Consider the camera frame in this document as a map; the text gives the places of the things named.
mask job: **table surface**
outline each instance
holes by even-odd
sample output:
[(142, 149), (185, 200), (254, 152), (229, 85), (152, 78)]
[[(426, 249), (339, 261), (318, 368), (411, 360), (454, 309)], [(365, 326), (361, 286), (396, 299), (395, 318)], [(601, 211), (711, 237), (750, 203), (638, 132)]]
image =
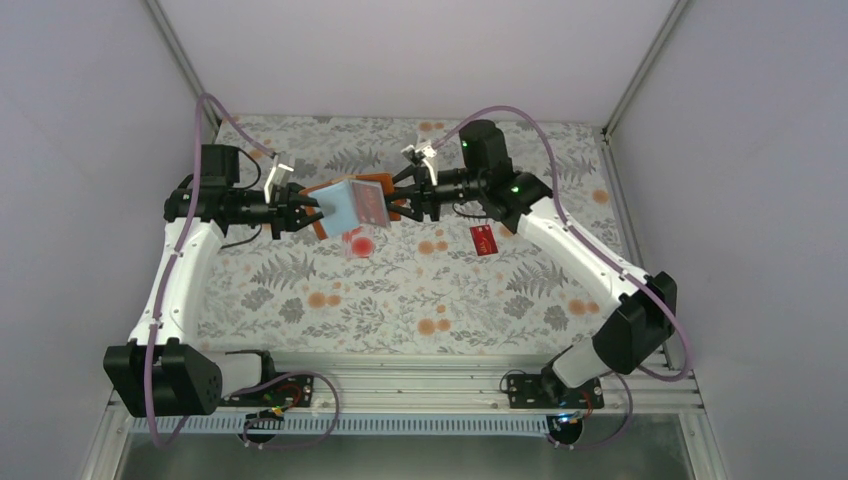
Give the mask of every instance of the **table surface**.
[[(438, 138), (457, 122), (434, 119), (241, 116), (245, 130), (289, 155), (292, 181), (312, 186), (349, 173), (397, 173), (400, 150)], [(514, 165), (550, 183), (544, 148), (526, 122), (500, 121)], [(618, 225), (592, 128), (544, 123), (559, 161), (565, 207), (615, 251)], [(219, 143), (245, 148), (263, 177), (270, 159), (224, 123)], [(440, 168), (462, 166), (456, 138), (439, 151)], [(243, 183), (255, 178), (249, 162)], [(475, 213), (474, 205), (458, 206)], [(499, 253), (479, 257), (471, 226), (489, 223)], [(225, 243), (253, 232), (231, 227)], [(342, 240), (319, 241), (311, 228), (222, 250), (207, 283), (198, 340), (204, 350), (394, 354), (558, 353), (592, 335), (604, 319), (586, 290), (528, 241), (489, 220), (443, 208), (438, 223), (374, 228), (369, 258), (345, 258)]]

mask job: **black base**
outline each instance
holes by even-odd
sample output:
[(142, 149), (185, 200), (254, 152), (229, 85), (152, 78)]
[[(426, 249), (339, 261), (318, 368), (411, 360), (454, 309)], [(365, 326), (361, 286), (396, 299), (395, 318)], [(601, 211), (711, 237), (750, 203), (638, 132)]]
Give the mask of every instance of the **black base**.
[(604, 395), (601, 392), (601, 382), (593, 378), (578, 388), (565, 388), (561, 383), (559, 388), (551, 388), (547, 382), (550, 377), (541, 374), (510, 374), (506, 377), (506, 390), (509, 397), (509, 408), (525, 410), (541, 409), (588, 409), (586, 396), (597, 410), (604, 406)]
[(547, 417), (548, 434), (554, 441), (563, 445), (571, 445), (580, 440), (583, 434), (583, 420), (569, 420), (567, 417)]

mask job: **orange dot pattern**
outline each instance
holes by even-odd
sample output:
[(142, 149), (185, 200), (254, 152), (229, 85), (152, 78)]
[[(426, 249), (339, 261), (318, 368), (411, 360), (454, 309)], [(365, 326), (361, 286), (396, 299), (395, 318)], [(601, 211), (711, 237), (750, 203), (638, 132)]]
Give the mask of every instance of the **orange dot pattern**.
[(327, 298), (323, 293), (315, 292), (309, 296), (307, 303), (309, 303), (309, 306), (312, 308), (321, 308), (327, 304)]
[(418, 244), (418, 251), (423, 255), (430, 255), (434, 250), (435, 247), (433, 247), (433, 242), (428, 240), (424, 240)]
[(586, 305), (583, 303), (583, 300), (575, 298), (568, 302), (568, 311), (574, 315), (585, 315)]
[(604, 205), (609, 202), (609, 193), (607, 193), (606, 190), (599, 188), (592, 192), (592, 200), (597, 203), (600, 203), (601, 205)]
[(433, 323), (432, 319), (424, 318), (418, 322), (418, 333), (424, 335), (425, 337), (429, 337), (430, 335), (436, 333), (436, 324)]

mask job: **wire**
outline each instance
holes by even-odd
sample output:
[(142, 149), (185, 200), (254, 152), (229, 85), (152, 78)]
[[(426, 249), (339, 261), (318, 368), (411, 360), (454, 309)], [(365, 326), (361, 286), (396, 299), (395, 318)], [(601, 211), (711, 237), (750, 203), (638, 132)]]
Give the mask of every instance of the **wire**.
[(583, 390), (580, 390), (580, 394), (583, 395), (584, 399), (586, 399), (586, 415), (583, 416), (583, 420), (586, 420), (592, 416), (592, 412), (595, 411), (595, 409), (592, 408), (592, 397)]
[(243, 148), (238, 147), (238, 149), (241, 153), (244, 154), (245, 157), (247, 157), (248, 160), (253, 162), (254, 166), (256, 166), (256, 179), (253, 180), (253, 183), (251, 183), (250, 185), (248, 185), (246, 187), (238, 187), (237, 188), (237, 190), (250, 190), (251, 188), (256, 186), (256, 184), (259, 183), (259, 179), (262, 178), (262, 167), (260, 167), (259, 162), (257, 162), (256, 159), (251, 157), (249, 153), (245, 152)]
[(244, 395), (244, 394), (247, 394), (247, 393), (254, 393), (254, 392), (261, 391), (261, 390), (265, 390), (266, 388), (271, 387), (271, 386), (273, 386), (273, 385), (275, 385), (279, 382), (282, 382), (283, 380), (285, 380), (287, 378), (291, 378), (291, 377), (294, 377), (294, 376), (297, 376), (297, 375), (311, 375), (315, 378), (320, 379), (322, 382), (326, 383), (327, 386), (330, 388), (330, 392), (333, 394), (333, 399), (335, 400), (335, 411), (333, 412), (333, 420), (332, 420), (332, 422), (330, 422), (329, 428), (327, 428), (327, 430), (323, 434), (321, 434), (320, 437), (316, 438), (315, 440), (309, 441), (309, 442), (296, 443), (296, 444), (293, 444), (293, 445), (265, 445), (265, 444), (262, 444), (262, 443), (256, 443), (256, 442), (250, 441), (247, 438), (247, 431), (250, 430), (251, 428), (253, 428), (255, 425), (257, 425), (259, 423), (270, 422), (270, 421), (277, 422), (277, 421), (279, 421), (279, 419), (276, 419), (276, 418), (254, 418), (254, 419), (246, 422), (244, 424), (244, 429), (242, 429), (241, 439), (244, 440), (244, 446), (245, 447), (253, 446), (253, 447), (258, 448), (259, 450), (275, 450), (275, 451), (278, 451), (278, 452), (284, 452), (284, 451), (287, 451), (287, 450), (297, 450), (297, 449), (301, 449), (301, 448), (314, 447), (315, 445), (318, 445), (319, 443), (323, 442), (324, 440), (327, 440), (328, 438), (330, 438), (330, 435), (333, 433), (333, 430), (335, 430), (336, 427), (339, 424), (339, 417), (341, 416), (341, 400), (339, 398), (339, 392), (336, 391), (336, 387), (333, 385), (333, 383), (330, 382), (330, 380), (327, 379), (327, 377), (325, 377), (324, 375), (321, 375), (318, 372), (310, 372), (310, 371), (289, 372), (289, 373), (286, 373), (284, 375), (280, 375), (279, 377), (275, 377), (272, 380), (269, 380), (269, 381), (263, 383), (262, 385), (257, 385), (255, 387), (250, 387), (250, 388), (243, 388), (241, 390), (235, 391), (231, 394), (231, 396)]
[[(248, 143), (253, 145), (257, 150), (261, 151), (265, 155), (269, 157), (274, 157), (275, 153), (273, 150), (269, 149), (265, 145), (257, 142), (253, 138), (250, 137), (233, 119), (230, 112), (221, 105), (221, 102), (218, 101), (217, 98), (212, 96), (209, 93), (202, 93), (197, 98), (197, 103), (194, 106), (194, 172), (192, 173), (192, 190), (194, 192), (200, 191), (200, 152), (201, 152), (201, 141), (202, 141), (202, 130), (203, 130), (203, 104), (205, 102), (212, 103), (218, 110), (221, 112), (221, 115), (230, 122), (230, 125), (242, 136)], [(150, 336), (147, 339), (147, 349), (144, 354), (144, 372), (143, 372), (143, 387), (144, 387), (144, 414), (147, 417), (147, 426), (150, 430), (150, 437), (153, 440), (153, 445), (156, 448), (164, 449), (167, 448), (171, 442), (174, 441), (177, 434), (182, 429), (185, 422), (188, 420), (188, 416), (185, 416), (180, 420), (180, 423), (177, 425), (177, 428), (174, 429), (174, 433), (166, 440), (165, 442), (159, 437), (159, 431), (156, 427), (156, 412), (153, 408), (153, 349), (156, 343), (156, 335), (158, 333), (159, 328), (162, 325), (162, 303), (165, 299), (165, 291), (168, 287), (168, 280), (171, 278), (171, 272), (174, 270), (174, 265), (177, 263), (177, 259), (182, 255), (183, 245), (185, 244), (186, 239), (188, 238), (188, 232), (191, 230), (191, 223), (194, 219), (194, 214), (197, 211), (197, 200), (199, 195), (194, 194), (191, 196), (189, 200), (188, 212), (186, 212), (185, 224), (183, 225), (182, 231), (180, 231), (180, 236), (177, 238), (176, 245), (174, 246), (174, 252), (168, 258), (168, 261), (165, 263), (165, 267), (162, 269), (162, 275), (159, 277), (159, 285), (156, 288), (156, 295), (153, 299), (153, 320), (154, 322), (150, 325)]]
[[(606, 439), (601, 440), (600, 442), (590, 443), (589, 445), (566, 445), (566, 448), (568, 448), (568, 450), (593, 450), (596, 448), (606, 447), (607, 445), (618, 440), (622, 435), (624, 435), (625, 432), (627, 432), (627, 430), (630, 428), (630, 425), (633, 423), (633, 392), (630, 391), (630, 386), (627, 385), (626, 381), (624, 381), (624, 377), (615, 372), (610, 373), (618, 377), (618, 379), (621, 381), (621, 384), (624, 386), (624, 392), (627, 394), (627, 413), (624, 414), (624, 423), (622, 423), (621, 426), (618, 427), (618, 430), (616, 430), (615, 433), (613, 433)], [(556, 441), (550, 433), (546, 433), (545, 437), (548, 439), (549, 442), (553, 444), (554, 448), (559, 448), (561, 446), (561, 444)]]
[[(433, 142), (432, 147), (434, 149), (438, 150), (439, 147), (444, 145), (448, 140), (450, 140), (451, 137), (453, 137), (454, 135), (459, 133), (459, 131), (464, 126), (468, 125), (469, 122), (476, 120), (477, 118), (479, 118), (483, 115), (486, 115), (486, 114), (491, 113), (491, 112), (499, 111), (499, 110), (506, 111), (506, 112), (512, 112), (512, 113), (520, 116), (521, 118), (526, 120), (527, 123), (529, 123), (530, 126), (532, 126), (534, 130), (536, 130), (536, 133), (539, 135), (539, 138), (542, 140), (542, 144), (545, 146), (545, 151), (548, 154), (548, 160), (550, 160), (550, 164), (551, 164), (551, 177), (552, 177), (553, 191), (554, 191), (554, 207), (556, 207), (556, 211), (557, 211), (557, 214), (559, 214), (560, 219), (562, 219), (562, 220), (567, 219), (568, 215), (566, 214), (565, 209), (562, 207), (562, 201), (560, 201), (560, 198), (559, 198), (559, 170), (557, 168), (557, 162), (556, 162), (556, 156), (554, 155), (554, 150), (551, 147), (551, 143), (548, 141), (548, 137), (545, 135), (545, 132), (542, 131), (542, 127), (540, 127), (539, 124), (535, 120), (533, 120), (530, 117), (530, 115), (528, 115), (524, 111), (522, 111), (518, 108), (515, 108), (515, 107), (507, 106), (507, 105), (495, 105), (493, 107), (484, 108), (484, 109), (472, 114), (471, 116), (469, 116), (468, 118), (466, 118), (462, 122), (460, 122), (459, 125), (457, 125), (453, 129), (451, 129), (451, 131), (449, 131), (447, 134), (445, 134), (444, 137)], [(666, 318), (668, 318), (668, 321), (674, 326), (675, 330), (677, 330), (678, 335), (680, 335), (680, 341), (683, 343), (683, 353), (684, 353), (684, 355), (683, 355), (683, 368), (680, 370), (680, 372), (678, 372), (675, 375), (666, 376), (666, 375), (662, 375), (660, 373), (654, 372), (653, 370), (650, 370), (647, 367), (643, 367), (641, 365), (638, 367), (639, 370), (645, 372), (647, 375), (649, 375), (653, 378), (656, 378), (657, 380), (662, 380), (664, 382), (676, 382), (676, 381), (683, 380), (684, 378), (686, 378), (689, 375), (689, 371), (692, 368), (691, 367), (691, 364), (692, 364), (692, 357), (691, 357), (692, 343), (689, 341), (689, 335), (686, 334), (686, 330), (683, 328), (683, 326), (677, 320), (677, 316), (674, 315), (674, 312), (671, 311), (671, 308), (669, 308), (669, 306), (666, 305), (665, 302), (662, 301), (662, 299), (660, 299), (660, 297), (658, 297), (657, 294), (655, 294), (653, 292), (653, 290), (648, 288), (648, 286), (645, 285), (644, 282), (642, 282), (641, 280), (637, 279), (632, 274), (627, 272), (624, 268), (622, 268), (620, 265), (618, 265), (617, 262), (615, 262), (612, 258), (608, 257), (598, 247), (596, 247), (594, 244), (592, 244), (592, 242), (590, 242), (589, 239), (586, 238), (585, 235), (583, 235), (583, 233), (581, 233), (577, 228), (575, 228), (573, 224), (569, 225), (568, 223), (563, 223), (563, 225), (564, 225), (564, 228), (569, 233), (574, 235), (574, 237), (580, 243), (582, 243), (584, 247), (589, 249), (589, 251), (591, 251), (593, 254), (595, 254), (595, 256), (600, 258), (605, 264), (607, 264), (610, 268), (612, 268), (622, 278), (627, 279), (627, 281), (629, 281), (630, 283), (635, 285), (639, 290), (642, 291), (642, 293), (647, 295), (647, 297), (650, 298), (651, 301), (654, 302), (654, 304), (657, 305), (657, 307), (659, 307), (659, 309), (663, 312), (663, 315), (665, 315)]]
[(225, 248), (233, 248), (233, 247), (240, 247), (242, 245), (247, 245), (248, 243), (256, 240), (259, 237), (260, 233), (262, 233), (262, 226), (260, 226), (259, 229), (256, 230), (256, 233), (254, 233), (250, 238), (248, 238), (246, 240), (241, 240), (241, 241), (238, 241), (238, 242), (233, 242), (233, 243), (228, 243), (226, 245), (221, 245), (221, 250), (224, 250)]
[(292, 397), (292, 404), (291, 404), (291, 407), (289, 407), (289, 408), (296, 407), (297, 404), (300, 403), (300, 399), (303, 398), (303, 389), (301, 389), (300, 386), (298, 386), (295, 383), (287, 383), (285, 385), (281, 385), (280, 387), (277, 387), (277, 392), (282, 392), (283, 390), (294, 390), (294, 396)]
[(455, 203), (451, 206), (451, 208), (453, 208), (453, 213), (459, 215), (462, 218), (470, 218), (470, 219), (474, 219), (474, 220), (483, 220), (483, 219), (489, 218), (488, 215), (471, 215), (471, 214), (468, 214), (468, 213), (462, 213), (462, 212), (460, 212), (459, 210), (456, 209)]
[(512, 369), (512, 370), (504, 373), (504, 376), (501, 377), (501, 381), (498, 382), (498, 390), (500, 390), (501, 393), (509, 394), (509, 391), (507, 389), (503, 388), (503, 382), (504, 382), (504, 380), (506, 380), (506, 377), (509, 376), (509, 374), (512, 373), (512, 372), (521, 372), (524, 375), (527, 375), (527, 372), (525, 372), (524, 370), (518, 370), (518, 369)]

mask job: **purple cable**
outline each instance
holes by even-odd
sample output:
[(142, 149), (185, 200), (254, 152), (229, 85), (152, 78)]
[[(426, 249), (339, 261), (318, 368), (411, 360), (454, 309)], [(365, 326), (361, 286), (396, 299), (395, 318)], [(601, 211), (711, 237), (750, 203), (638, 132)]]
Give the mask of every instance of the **purple cable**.
[[(269, 157), (274, 156), (274, 152), (268, 147), (262, 145), (257, 142), (250, 135), (247, 134), (236, 122), (233, 120), (230, 112), (221, 105), (221, 102), (218, 101), (212, 94), (202, 93), (197, 98), (197, 103), (194, 107), (194, 174), (191, 182), (192, 192), (200, 191), (200, 153), (201, 153), (201, 138), (203, 137), (203, 102), (210, 102), (218, 110), (221, 111), (221, 115), (230, 122), (230, 125), (242, 136), (248, 143), (256, 147), (259, 151), (268, 155)], [(198, 195), (192, 194), (191, 200), (189, 201), (188, 212), (186, 212), (185, 225), (183, 225), (183, 229), (180, 231), (180, 236), (177, 239), (176, 245), (174, 245), (174, 253), (171, 254), (170, 258), (168, 258), (168, 263), (165, 264), (165, 268), (162, 269), (162, 276), (159, 278), (159, 286), (156, 288), (156, 297), (153, 299), (153, 319), (156, 321), (155, 323), (150, 325), (150, 336), (147, 340), (147, 349), (144, 353), (144, 410), (145, 415), (147, 416), (147, 426), (150, 429), (150, 437), (153, 439), (153, 444), (156, 448), (164, 449), (177, 437), (177, 434), (185, 425), (185, 422), (188, 420), (188, 417), (183, 417), (180, 420), (180, 423), (177, 425), (177, 428), (174, 430), (174, 433), (171, 434), (171, 437), (168, 438), (167, 441), (162, 442), (162, 439), (159, 437), (159, 431), (156, 428), (156, 413), (153, 409), (153, 347), (156, 344), (156, 335), (159, 330), (159, 325), (161, 324), (160, 318), (162, 318), (162, 302), (165, 301), (165, 290), (168, 286), (168, 279), (171, 277), (171, 272), (174, 270), (174, 265), (177, 263), (177, 259), (182, 256), (182, 248), (185, 244), (186, 238), (188, 238), (188, 232), (191, 230), (191, 222), (194, 219), (194, 213), (197, 211), (197, 200)]]
[[(545, 146), (545, 151), (548, 153), (548, 159), (551, 162), (551, 177), (552, 177), (553, 191), (554, 191), (554, 206), (556, 207), (556, 211), (559, 214), (559, 218), (561, 218), (561, 219), (568, 218), (568, 216), (565, 214), (565, 209), (562, 207), (562, 202), (559, 199), (559, 171), (557, 169), (556, 156), (554, 155), (554, 150), (551, 147), (551, 144), (548, 141), (548, 137), (545, 135), (545, 132), (542, 131), (542, 127), (540, 127), (539, 124), (535, 120), (530, 118), (530, 115), (527, 115), (527, 113), (525, 113), (524, 111), (522, 111), (518, 108), (515, 108), (515, 107), (510, 107), (508, 105), (495, 105), (495, 106), (492, 106), (492, 107), (484, 108), (484, 109), (480, 110), (479, 112), (471, 114), (471, 116), (469, 116), (468, 118), (466, 118), (465, 120), (460, 122), (459, 125), (457, 125), (453, 129), (451, 129), (451, 131), (449, 131), (447, 134), (445, 134), (444, 137), (433, 142), (432, 147), (434, 149), (438, 150), (439, 147), (444, 145), (451, 137), (453, 137), (454, 135), (459, 133), (459, 130), (462, 129), (462, 127), (468, 125), (469, 122), (476, 120), (477, 118), (479, 118), (483, 115), (486, 115), (487, 113), (496, 112), (496, 111), (512, 112), (512, 113), (518, 115), (519, 117), (523, 118), (524, 120), (526, 120), (527, 123), (529, 123), (530, 126), (532, 126), (534, 130), (536, 130), (536, 133), (539, 135), (539, 138), (542, 140), (542, 144)], [(659, 309), (663, 312), (663, 314), (666, 316), (666, 318), (668, 318), (669, 322), (671, 322), (671, 324), (674, 326), (675, 330), (677, 330), (677, 333), (680, 335), (680, 341), (683, 343), (683, 353), (684, 353), (684, 355), (683, 355), (683, 368), (680, 370), (680, 372), (678, 372), (675, 375), (665, 376), (665, 375), (661, 375), (657, 372), (654, 372), (653, 370), (650, 370), (646, 367), (643, 367), (641, 365), (638, 367), (639, 370), (645, 372), (647, 375), (649, 375), (653, 378), (656, 378), (657, 380), (662, 380), (664, 382), (676, 382), (676, 381), (679, 381), (679, 380), (686, 378), (689, 375), (689, 370), (691, 369), (691, 363), (692, 362), (691, 362), (691, 353), (690, 352), (692, 350), (692, 344), (689, 341), (689, 335), (686, 334), (686, 331), (680, 325), (680, 322), (677, 321), (677, 316), (674, 315), (674, 313), (671, 311), (671, 309), (668, 307), (668, 305), (666, 305), (665, 302), (662, 301), (662, 299), (660, 299), (650, 288), (648, 288), (647, 285), (645, 285), (641, 280), (637, 279), (636, 277), (634, 277), (630, 273), (625, 273), (624, 269), (621, 268), (621, 266), (619, 266), (618, 263), (613, 261), (613, 259), (609, 258), (604, 252), (602, 252), (600, 249), (598, 249), (598, 247), (593, 245), (592, 242), (590, 242), (588, 238), (586, 238), (582, 233), (580, 233), (579, 230), (577, 230), (573, 226), (567, 226), (567, 225), (565, 226), (565, 228), (569, 232), (571, 232), (571, 234), (574, 235), (574, 237), (577, 238), (577, 240), (580, 243), (582, 243), (584, 247), (588, 248), (589, 251), (594, 253), (595, 256), (600, 258), (610, 268), (615, 270), (616, 273), (618, 273), (619, 275), (626, 278), (627, 281), (629, 281), (630, 283), (635, 285), (637, 288), (639, 288), (639, 290), (641, 290), (645, 295), (647, 295), (648, 298), (650, 298), (651, 301), (654, 302), (657, 305), (657, 307), (659, 307)]]
[(322, 382), (326, 383), (327, 386), (330, 387), (330, 392), (333, 393), (333, 399), (335, 399), (335, 401), (336, 401), (336, 408), (335, 408), (335, 412), (333, 413), (333, 421), (330, 423), (330, 428), (328, 428), (326, 432), (321, 434), (320, 437), (318, 437), (315, 440), (312, 440), (310, 442), (296, 443), (294, 445), (265, 445), (263, 443), (256, 443), (256, 442), (251, 442), (250, 440), (248, 440), (247, 439), (247, 431), (250, 430), (251, 428), (253, 428), (256, 424), (259, 424), (259, 423), (262, 423), (262, 422), (270, 422), (270, 421), (276, 422), (278, 420), (275, 419), (275, 418), (254, 418), (253, 420), (250, 420), (249, 422), (245, 423), (244, 430), (242, 430), (241, 438), (242, 438), (242, 440), (244, 440), (245, 446), (252, 445), (252, 446), (254, 446), (254, 447), (256, 447), (260, 450), (275, 450), (275, 451), (278, 451), (278, 452), (284, 452), (284, 451), (287, 451), (287, 450), (297, 450), (297, 449), (301, 449), (301, 448), (309, 448), (309, 447), (314, 447), (315, 445), (318, 445), (319, 443), (328, 439), (330, 437), (330, 435), (333, 433), (333, 430), (336, 429), (336, 427), (339, 424), (339, 416), (341, 416), (341, 399), (339, 398), (339, 392), (336, 391), (336, 387), (333, 385), (333, 383), (327, 377), (325, 377), (324, 375), (321, 375), (318, 372), (310, 372), (310, 371), (289, 372), (289, 373), (286, 373), (285, 375), (280, 375), (279, 377), (275, 377), (275, 378), (263, 383), (262, 385), (257, 385), (255, 387), (248, 387), (248, 388), (242, 388), (241, 390), (237, 390), (237, 391), (233, 392), (230, 396), (232, 397), (232, 396), (237, 396), (237, 395), (244, 395), (246, 393), (254, 393), (254, 392), (261, 391), (261, 390), (265, 390), (266, 388), (273, 386), (277, 383), (280, 383), (287, 378), (295, 377), (297, 375), (312, 375), (315, 378), (321, 379)]
[(159, 429), (156, 428), (156, 416), (153, 412), (153, 348), (156, 345), (156, 334), (158, 331), (158, 324), (150, 324), (150, 336), (147, 337), (147, 348), (144, 350), (144, 410), (147, 414), (147, 428), (150, 430), (150, 439), (153, 440), (153, 445), (161, 450), (169, 447), (177, 438), (180, 430), (185, 426), (185, 422), (188, 421), (188, 415), (180, 419), (177, 428), (163, 442), (162, 437), (159, 436)]
[[(622, 435), (624, 435), (624, 433), (627, 432), (627, 429), (630, 428), (630, 424), (633, 423), (633, 392), (630, 391), (630, 386), (627, 385), (627, 382), (624, 381), (624, 377), (615, 372), (612, 372), (612, 374), (618, 377), (618, 379), (621, 381), (621, 384), (624, 386), (624, 393), (627, 394), (627, 413), (624, 414), (624, 423), (622, 423), (621, 426), (618, 427), (618, 430), (616, 430), (615, 433), (610, 435), (608, 438), (601, 440), (600, 442), (590, 443), (589, 445), (568, 445), (568, 450), (592, 450), (595, 448), (606, 447), (607, 445), (618, 440)], [(560, 443), (554, 440), (554, 437), (552, 437), (549, 433), (545, 434), (545, 436), (547, 437), (548, 441), (554, 445), (554, 448), (559, 448)]]

